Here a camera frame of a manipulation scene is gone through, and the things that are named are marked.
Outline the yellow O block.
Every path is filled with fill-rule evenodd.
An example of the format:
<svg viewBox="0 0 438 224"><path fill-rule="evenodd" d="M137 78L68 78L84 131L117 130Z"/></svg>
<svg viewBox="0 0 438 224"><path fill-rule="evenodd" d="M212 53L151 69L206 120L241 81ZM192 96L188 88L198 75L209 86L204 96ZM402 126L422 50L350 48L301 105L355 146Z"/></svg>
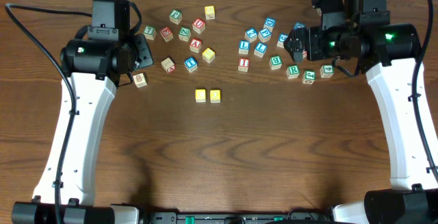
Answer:
<svg viewBox="0 0 438 224"><path fill-rule="evenodd" d="M210 90L210 101L212 103L220 103L221 102L221 91L220 90Z"/></svg>

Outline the green R block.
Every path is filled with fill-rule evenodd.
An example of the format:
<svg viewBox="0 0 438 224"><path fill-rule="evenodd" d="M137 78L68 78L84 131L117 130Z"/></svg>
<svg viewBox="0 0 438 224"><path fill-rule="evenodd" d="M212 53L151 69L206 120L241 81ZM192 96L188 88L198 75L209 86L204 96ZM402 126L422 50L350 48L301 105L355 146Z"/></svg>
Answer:
<svg viewBox="0 0 438 224"><path fill-rule="evenodd" d="M286 74L288 79L295 79L300 75L300 69L298 65L290 65L286 68Z"/></svg>

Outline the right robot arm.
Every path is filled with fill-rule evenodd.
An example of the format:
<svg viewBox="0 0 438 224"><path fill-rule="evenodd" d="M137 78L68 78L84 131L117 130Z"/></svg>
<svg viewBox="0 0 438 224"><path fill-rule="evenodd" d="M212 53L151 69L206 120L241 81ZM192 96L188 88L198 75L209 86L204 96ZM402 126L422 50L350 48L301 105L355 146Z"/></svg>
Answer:
<svg viewBox="0 0 438 224"><path fill-rule="evenodd" d="M361 201L332 207L326 223L436 223L437 135L424 89L427 40L409 23L393 24L387 0L311 0L321 16L285 39L294 62L357 60L380 110L390 158L391 186Z"/></svg>

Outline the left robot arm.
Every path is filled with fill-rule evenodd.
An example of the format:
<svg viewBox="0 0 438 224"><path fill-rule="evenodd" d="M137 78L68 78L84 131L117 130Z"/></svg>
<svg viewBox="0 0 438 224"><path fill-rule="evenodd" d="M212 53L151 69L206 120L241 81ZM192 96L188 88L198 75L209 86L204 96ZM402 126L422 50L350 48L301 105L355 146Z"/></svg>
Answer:
<svg viewBox="0 0 438 224"><path fill-rule="evenodd" d="M152 65L148 43L132 25L128 0L93 0L91 23L61 50L62 104L44 172L29 202L16 202L13 223L146 223L141 208L96 207L95 169L107 112L120 78Z"/></svg>

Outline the yellow C block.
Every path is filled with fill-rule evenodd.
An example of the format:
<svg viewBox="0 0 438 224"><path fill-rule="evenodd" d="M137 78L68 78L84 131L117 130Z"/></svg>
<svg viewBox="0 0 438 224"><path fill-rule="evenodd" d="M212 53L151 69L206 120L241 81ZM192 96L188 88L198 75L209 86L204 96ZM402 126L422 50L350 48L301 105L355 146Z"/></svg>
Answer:
<svg viewBox="0 0 438 224"><path fill-rule="evenodd" d="M206 90L205 89L196 89L195 90L195 100L197 103L204 103L206 102Z"/></svg>

